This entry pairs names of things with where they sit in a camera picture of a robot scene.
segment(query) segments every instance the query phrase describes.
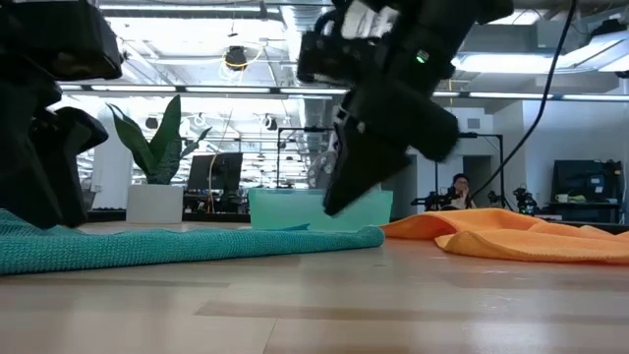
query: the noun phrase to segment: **ceiling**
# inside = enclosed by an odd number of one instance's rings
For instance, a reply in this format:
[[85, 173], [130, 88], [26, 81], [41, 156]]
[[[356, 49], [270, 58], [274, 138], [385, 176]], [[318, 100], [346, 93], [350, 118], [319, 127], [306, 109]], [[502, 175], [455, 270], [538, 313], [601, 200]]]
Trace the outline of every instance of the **ceiling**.
[[[477, 32], [470, 34], [461, 51], [491, 51], [493, 48], [501, 51], [509, 45], [521, 47], [527, 43], [519, 38], [523, 38], [523, 35], [529, 38], [531, 32], [536, 33], [531, 45], [537, 45], [539, 49], [540, 43], [546, 38], [545, 34], [540, 34], [542, 31], [538, 24], [560, 24], [556, 20], [561, 20], [562, 10], [568, 3], [517, 0], [516, 8], [521, 10], [516, 15], [501, 21], [503, 26], [475, 29]], [[329, 2], [323, 0], [268, 0], [265, 1], [264, 14], [258, 1], [100, 0], [98, 4], [118, 35], [120, 48], [129, 55], [124, 64], [124, 77], [113, 84], [246, 87], [298, 86], [295, 63], [301, 32], [309, 29], [330, 6]], [[572, 44], [567, 44], [577, 48], [579, 41], [583, 40], [580, 32], [592, 30], [609, 15], [622, 14], [626, 7], [626, 0], [581, 0], [581, 20], [574, 22]], [[343, 31], [347, 36], [380, 35], [387, 30], [387, 26], [390, 24], [386, 19], [369, 14], [365, 7], [357, 6], [350, 11]], [[230, 46], [245, 48], [249, 61], [245, 71], [233, 71], [226, 66], [224, 55]], [[539, 92], [544, 79], [545, 75], [536, 74], [457, 71], [452, 80], [441, 83], [439, 89]], [[557, 75], [553, 87], [562, 92], [607, 92], [617, 85], [618, 81], [612, 73], [591, 71]], [[74, 96], [70, 103], [82, 101], [85, 104], [93, 99]], [[160, 118], [168, 99], [147, 96], [129, 99], [131, 116], [145, 127], [143, 123], [147, 117]], [[488, 112], [504, 104], [504, 101], [487, 99], [437, 98], [436, 101], [443, 105], [483, 107]], [[181, 133], [183, 137], [194, 139], [203, 129], [212, 127], [199, 153], [239, 149], [249, 151], [252, 155], [246, 155], [246, 160], [251, 158], [251, 163], [246, 163], [248, 167], [244, 167], [244, 173], [252, 176], [269, 174], [268, 180], [264, 182], [272, 183], [270, 174], [276, 170], [277, 131], [268, 130], [264, 123], [270, 118], [275, 120], [278, 127], [284, 128], [329, 126], [337, 103], [337, 98], [314, 101], [299, 98], [184, 97], [182, 109], [185, 119]], [[148, 128], [144, 133], [148, 138], [154, 134]], [[327, 148], [327, 139], [326, 135], [304, 133], [292, 138], [295, 142], [290, 143], [282, 153], [280, 170], [293, 169], [295, 173], [282, 173], [281, 177], [282, 180], [303, 182], [305, 172], [302, 171], [307, 169], [315, 155]], [[295, 154], [291, 157], [296, 158], [286, 160], [285, 157], [291, 153]], [[177, 180], [185, 179], [189, 166], [190, 160], [187, 159], [182, 163]], [[137, 180], [141, 179], [142, 176], [138, 174]]]

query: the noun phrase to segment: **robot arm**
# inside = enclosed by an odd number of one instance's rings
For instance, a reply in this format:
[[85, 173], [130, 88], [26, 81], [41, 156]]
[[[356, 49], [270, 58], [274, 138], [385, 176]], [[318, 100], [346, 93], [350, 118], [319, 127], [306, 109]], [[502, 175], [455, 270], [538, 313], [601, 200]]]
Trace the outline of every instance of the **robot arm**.
[[450, 62], [472, 26], [513, 13], [511, 0], [364, 0], [375, 12], [398, 11], [395, 24], [381, 38], [344, 38], [351, 1], [335, 1], [304, 34], [297, 69], [302, 82], [350, 88], [334, 121], [338, 159], [323, 201], [330, 215], [405, 168], [408, 148], [447, 157], [457, 119], [430, 97], [454, 74]]

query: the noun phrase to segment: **computer monitor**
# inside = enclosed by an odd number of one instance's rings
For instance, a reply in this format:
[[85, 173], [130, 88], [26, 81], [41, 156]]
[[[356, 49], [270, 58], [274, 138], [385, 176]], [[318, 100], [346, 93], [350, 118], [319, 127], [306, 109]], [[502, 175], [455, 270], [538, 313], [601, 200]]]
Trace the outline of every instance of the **computer monitor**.
[[[209, 186], [209, 165], [214, 155], [193, 157], [188, 177], [188, 189], [206, 190]], [[225, 192], [238, 191], [243, 165], [241, 152], [220, 153], [212, 166], [212, 189]]]

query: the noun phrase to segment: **table surface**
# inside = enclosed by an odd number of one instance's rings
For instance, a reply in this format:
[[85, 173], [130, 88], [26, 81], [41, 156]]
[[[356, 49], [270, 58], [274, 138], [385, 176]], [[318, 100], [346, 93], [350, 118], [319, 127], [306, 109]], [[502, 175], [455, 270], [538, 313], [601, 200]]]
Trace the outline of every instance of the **table surface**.
[[0, 278], [3, 354], [619, 354], [627, 333], [627, 267], [466, 258], [428, 241]]

